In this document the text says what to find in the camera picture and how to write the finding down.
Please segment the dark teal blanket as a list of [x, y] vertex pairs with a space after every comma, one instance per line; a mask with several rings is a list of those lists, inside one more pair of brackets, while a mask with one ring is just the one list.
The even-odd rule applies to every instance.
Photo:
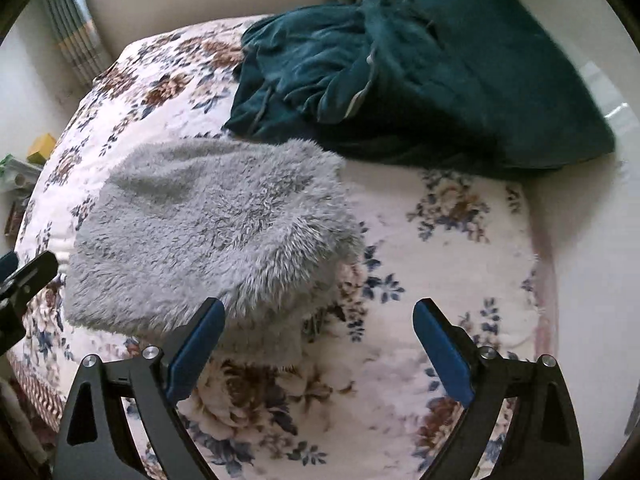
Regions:
[[245, 140], [311, 140], [362, 159], [395, 156], [396, 116], [378, 77], [383, 39], [406, 18], [411, 0], [303, 6], [250, 25], [230, 116]]

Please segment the cluttered side shelf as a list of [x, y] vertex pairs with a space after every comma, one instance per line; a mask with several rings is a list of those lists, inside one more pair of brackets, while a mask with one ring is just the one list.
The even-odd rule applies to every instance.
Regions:
[[7, 240], [15, 240], [41, 167], [7, 154], [1, 159], [1, 227]]

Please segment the striped curtain left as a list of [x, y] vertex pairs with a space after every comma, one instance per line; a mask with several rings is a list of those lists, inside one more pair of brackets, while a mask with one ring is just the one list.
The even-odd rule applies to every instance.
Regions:
[[113, 62], [96, 28], [87, 0], [42, 0], [54, 39], [64, 60], [90, 89]]

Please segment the grey fluffy pants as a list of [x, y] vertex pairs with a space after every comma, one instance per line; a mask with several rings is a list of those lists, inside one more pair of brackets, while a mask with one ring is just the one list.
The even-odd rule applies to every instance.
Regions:
[[158, 341], [204, 300], [222, 356], [290, 367], [362, 249], [344, 159], [310, 141], [190, 139], [136, 148], [104, 182], [70, 256], [70, 324]]

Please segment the floral bed quilt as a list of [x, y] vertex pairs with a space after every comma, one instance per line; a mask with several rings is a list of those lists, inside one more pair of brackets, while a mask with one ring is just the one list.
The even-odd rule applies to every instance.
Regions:
[[[248, 18], [133, 42], [93, 81], [26, 208], [22, 261], [66, 263], [110, 170], [142, 143], [218, 138]], [[292, 370], [210, 362], [179, 411], [221, 479], [416, 479], [460, 406], [412, 328], [432, 298], [478, 344], [538, 356], [537, 258], [516, 183], [350, 162], [363, 251]]]

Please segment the white bed headboard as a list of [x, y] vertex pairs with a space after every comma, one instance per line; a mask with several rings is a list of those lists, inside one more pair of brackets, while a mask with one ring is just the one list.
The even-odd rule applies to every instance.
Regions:
[[522, 0], [566, 50], [616, 151], [537, 182], [555, 278], [555, 354], [585, 476], [612, 464], [639, 417], [639, 51], [605, 0]]

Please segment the dark teal pillow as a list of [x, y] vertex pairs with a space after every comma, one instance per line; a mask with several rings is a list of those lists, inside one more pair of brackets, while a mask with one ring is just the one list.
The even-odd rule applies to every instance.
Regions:
[[517, 178], [588, 162], [615, 138], [518, 0], [363, 0], [375, 82], [346, 154]]

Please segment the yellow box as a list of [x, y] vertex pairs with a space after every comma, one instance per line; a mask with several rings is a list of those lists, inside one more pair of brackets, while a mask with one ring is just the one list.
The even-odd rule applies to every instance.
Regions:
[[58, 140], [50, 133], [38, 136], [38, 138], [35, 138], [35, 141], [32, 142], [27, 152], [26, 160], [30, 164], [43, 166], [50, 158], [56, 142], [58, 142]]

